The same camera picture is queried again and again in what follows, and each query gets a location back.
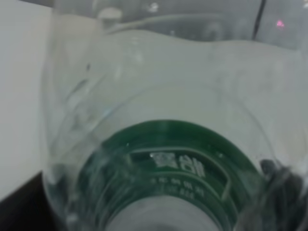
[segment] transparent plastic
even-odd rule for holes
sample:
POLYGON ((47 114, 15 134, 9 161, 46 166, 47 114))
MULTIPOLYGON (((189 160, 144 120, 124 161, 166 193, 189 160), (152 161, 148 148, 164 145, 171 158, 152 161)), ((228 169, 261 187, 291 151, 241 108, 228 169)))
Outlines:
POLYGON ((62 225, 230 231, 268 166, 305 172, 307 4, 288 2, 56 0, 44 187, 62 225))

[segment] bottle mouth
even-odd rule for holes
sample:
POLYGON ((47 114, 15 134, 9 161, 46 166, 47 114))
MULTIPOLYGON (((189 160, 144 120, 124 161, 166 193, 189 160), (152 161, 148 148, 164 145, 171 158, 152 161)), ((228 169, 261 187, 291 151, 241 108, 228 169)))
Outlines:
POLYGON ((219 231, 204 211, 173 196, 136 201, 107 225, 107 231, 219 231))

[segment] dark surface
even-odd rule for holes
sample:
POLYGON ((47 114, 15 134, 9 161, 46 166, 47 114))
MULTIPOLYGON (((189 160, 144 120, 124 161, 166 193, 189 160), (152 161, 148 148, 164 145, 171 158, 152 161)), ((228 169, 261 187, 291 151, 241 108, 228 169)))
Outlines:
POLYGON ((37 5, 53 7, 54 0, 21 0, 25 2, 30 2, 37 5))
POLYGON ((0 202, 0 231, 55 231, 41 174, 0 202))
POLYGON ((237 231, 308 231, 308 192, 304 179, 286 167, 261 161, 268 180, 241 213, 237 231))

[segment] clear plastic bottle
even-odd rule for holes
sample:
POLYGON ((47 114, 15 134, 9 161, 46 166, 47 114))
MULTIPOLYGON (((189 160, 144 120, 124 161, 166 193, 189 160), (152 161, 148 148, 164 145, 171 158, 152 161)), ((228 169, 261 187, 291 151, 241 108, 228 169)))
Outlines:
MULTIPOLYGON (((264 36, 274 15, 265 6, 56 1, 42 78, 44 186, 64 227, 234 228, 264 185, 262 163, 289 161, 270 133, 280 115, 267 120, 262 105, 273 106, 289 87, 284 76, 305 67, 290 50, 293 37, 275 44, 264 36)), ((283 20, 275 22, 279 38, 290 35, 283 20)))

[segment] white surface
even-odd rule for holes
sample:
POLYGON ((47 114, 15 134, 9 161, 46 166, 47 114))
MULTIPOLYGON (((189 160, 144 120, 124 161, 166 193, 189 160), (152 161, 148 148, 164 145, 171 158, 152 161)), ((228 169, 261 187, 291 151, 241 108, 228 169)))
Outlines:
POLYGON ((0 0, 0 200, 41 169, 39 78, 51 9, 0 0))

